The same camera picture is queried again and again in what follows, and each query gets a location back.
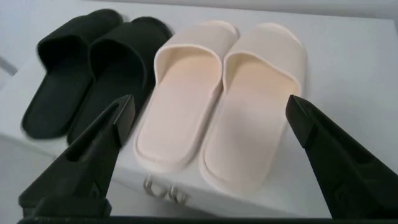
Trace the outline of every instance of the slide sandal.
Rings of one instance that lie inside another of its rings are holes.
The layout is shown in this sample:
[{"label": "slide sandal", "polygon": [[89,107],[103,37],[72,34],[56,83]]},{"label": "slide sandal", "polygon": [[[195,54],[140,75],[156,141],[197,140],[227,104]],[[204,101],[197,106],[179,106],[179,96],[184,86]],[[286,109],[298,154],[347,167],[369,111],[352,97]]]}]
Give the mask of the slide sandal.
[{"label": "slide sandal", "polygon": [[115,99],[132,95],[139,114],[155,85],[156,51],[172,36],[157,19],[140,17],[96,40],[90,49],[95,82],[68,132],[71,144]]},{"label": "slide sandal", "polygon": [[175,34],[156,53],[156,87],[134,140],[144,167],[167,172],[192,158],[221,91],[222,59],[236,39],[231,24],[208,21]]},{"label": "slide sandal", "polygon": [[46,76],[22,119],[32,138],[64,135],[93,81],[88,65],[90,44],[123,22],[114,10],[76,17],[37,44]]},{"label": "slide sandal", "polygon": [[301,96],[307,54],[285,27],[259,24],[224,59],[224,95],[200,153],[203,177],[218,190],[261,188],[284,132],[289,96]]}]

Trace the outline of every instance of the pair of slippers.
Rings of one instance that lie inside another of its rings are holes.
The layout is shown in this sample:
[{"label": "pair of slippers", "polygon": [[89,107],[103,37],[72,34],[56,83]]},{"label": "pair of slippers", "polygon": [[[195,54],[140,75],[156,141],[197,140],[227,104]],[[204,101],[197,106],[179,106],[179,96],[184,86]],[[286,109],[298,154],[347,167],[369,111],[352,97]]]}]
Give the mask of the pair of slippers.
[{"label": "pair of slippers", "polygon": [[[217,189],[260,189],[283,134],[289,96],[301,96],[307,54],[288,29],[259,24],[239,40],[227,22],[175,34],[155,56],[155,89],[134,139],[144,167],[200,171]],[[206,132],[217,98],[218,109]]]},{"label": "pair of slippers", "polygon": [[76,17],[42,39],[47,70],[22,119],[32,138],[68,133],[72,143],[115,99],[132,95],[136,113],[153,90],[156,51],[171,37],[151,17],[123,23],[113,10]]}]

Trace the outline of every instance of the black slipper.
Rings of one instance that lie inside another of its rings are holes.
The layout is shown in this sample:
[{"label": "black slipper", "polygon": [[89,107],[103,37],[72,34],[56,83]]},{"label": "black slipper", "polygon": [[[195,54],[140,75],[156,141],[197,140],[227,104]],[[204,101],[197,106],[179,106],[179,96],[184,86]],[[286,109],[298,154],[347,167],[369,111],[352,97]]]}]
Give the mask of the black slipper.
[{"label": "black slipper", "polygon": [[139,114],[155,84],[156,51],[170,37],[171,31],[163,22],[140,17],[93,43],[89,57],[96,80],[68,132],[69,143],[119,97],[132,95]]},{"label": "black slipper", "polygon": [[47,74],[22,119],[30,137],[66,134],[93,82],[89,46],[122,22],[116,11],[102,9],[70,20],[38,43],[37,52]]}]

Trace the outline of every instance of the white table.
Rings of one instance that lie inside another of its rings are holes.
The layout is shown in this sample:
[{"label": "white table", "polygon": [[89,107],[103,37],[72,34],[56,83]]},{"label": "white table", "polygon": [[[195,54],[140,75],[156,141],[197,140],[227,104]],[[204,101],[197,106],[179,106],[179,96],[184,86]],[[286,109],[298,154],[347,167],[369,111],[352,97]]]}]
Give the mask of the white table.
[{"label": "white table", "polygon": [[[210,19],[226,20],[241,34],[260,22],[276,22],[289,28],[308,53],[304,97],[398,172],[398,38],[389,20],[310,16],[278,12],[241,11],[202,7],[146,5],[117,2],[80,2],[54,5],[35,15],[37,30],[59,27],[74,16],[101,8],[113,8],[128,17],[153,16],[175,32]],[[57,156],[67,147],[65,138],[38,141],[21,129],[21,119],[40,85],[45,71],[37,56],[0,92],[0,134],[29,142]],[[151,174],[140,167],[129,141],[119,154],[114,178],[140,188]],[[317,180],[290,128],[287,128],[262,190],[252,197],[231,198],[208,185],[197,161],[185,170],[153,175],[191,194],[187,205],[225,216],[330,217]]]}]

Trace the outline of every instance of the white slipper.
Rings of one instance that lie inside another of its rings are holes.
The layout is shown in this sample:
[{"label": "white slipper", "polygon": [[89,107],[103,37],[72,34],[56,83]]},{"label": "white slipper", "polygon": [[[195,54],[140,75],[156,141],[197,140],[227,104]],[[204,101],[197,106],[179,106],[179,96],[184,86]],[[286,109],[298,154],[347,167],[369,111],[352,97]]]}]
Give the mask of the white slipper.
[{"label": "white slipper", "polygon": [[200,171],[218,190],[261,188],[287,122],[291,94],[301,96],[307,54],[278,24],[259,24],[224,58],[222,97],[200,154]]},{"label": "white slipper", "polygon": [[158,50],[155,90],[134,145],[141,165],[167,172],[190,161],[221,91],[223,57],[236,40],[231,24],[208,21],[175,34]]}]

